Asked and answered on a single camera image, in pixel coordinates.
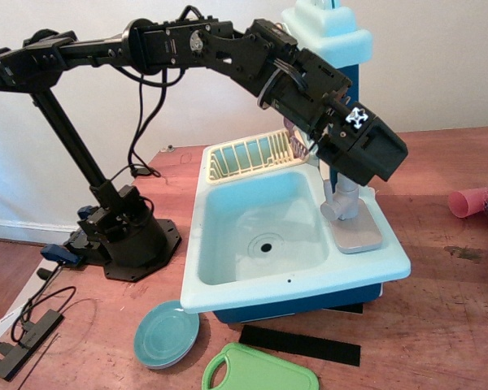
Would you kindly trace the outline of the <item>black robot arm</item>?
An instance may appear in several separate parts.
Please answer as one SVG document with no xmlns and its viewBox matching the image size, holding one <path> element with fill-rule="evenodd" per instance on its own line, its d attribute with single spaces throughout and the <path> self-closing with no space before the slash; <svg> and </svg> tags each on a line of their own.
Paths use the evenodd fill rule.
<svg viewBox="0 0 488 390">
<path fill-rule="evenodd" d="M 157 219 L 133 186 L 116 189 L 101 172 L 52 93 L 63 72 L 109 65 L 144 76 L 205 67 L 228 76 L 305 132 L 316 154 L 357 184 L 389 179 L 407 157 L 405 143 L 359 102 L 343 102 L 351 80 L 274 23 L 257 19 L 238 32 L 193 6 L 161 24 L 131 22 L 119 35 L 79 41 L 41 30 L 18 50 L 0 49 L 0 91 L 26 93 L 89 182 L 98 205 L 59 251 L 59 264 L 99 265 L 112 280 L 136 282 L 167 266 L 180 243 L 175 224 Z"/>
</svg>

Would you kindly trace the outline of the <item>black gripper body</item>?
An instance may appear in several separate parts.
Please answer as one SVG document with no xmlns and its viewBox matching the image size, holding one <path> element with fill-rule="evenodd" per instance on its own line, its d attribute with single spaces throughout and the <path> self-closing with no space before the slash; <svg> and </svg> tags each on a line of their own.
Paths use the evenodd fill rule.
<svg viewBox="0 0 488 390">
<path fill-rule="evenodd" d="M 351 80 L 309 50 L 268 56 L 272 71 L 259 104 L 284 115 L 311 140 L 310 149 L 333 169 L 366 185 L 387 181 L 408 155 L 403 140 L 360 102 L 343 98 Z"/>
</svg>

